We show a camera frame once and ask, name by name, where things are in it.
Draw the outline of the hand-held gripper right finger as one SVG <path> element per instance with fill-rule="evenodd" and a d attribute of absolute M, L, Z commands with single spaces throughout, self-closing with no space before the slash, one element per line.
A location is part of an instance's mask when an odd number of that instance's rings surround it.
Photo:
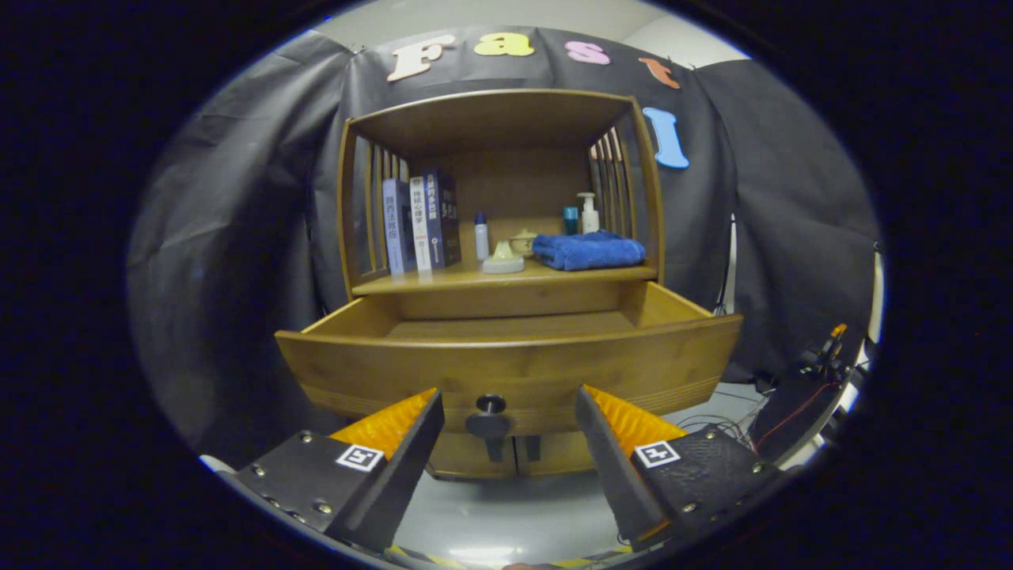
<path fill-rule="evenodd" d="M 719 426 L 688 432 L 597 387 L 578 388 L 575 418 L 620 537 L 637 552 L 705 540 L 784 484 L 783 470 Z"/>

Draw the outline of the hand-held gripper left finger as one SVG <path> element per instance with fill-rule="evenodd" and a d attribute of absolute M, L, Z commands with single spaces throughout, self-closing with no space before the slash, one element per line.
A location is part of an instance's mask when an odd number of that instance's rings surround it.
<path fill-rule="evenodd" d="M 236 477 L 297 523 L 383 552 L 393 545 L 444 421 L 442 393 L 433 387 L 330 435 L 299 431 Z"/>

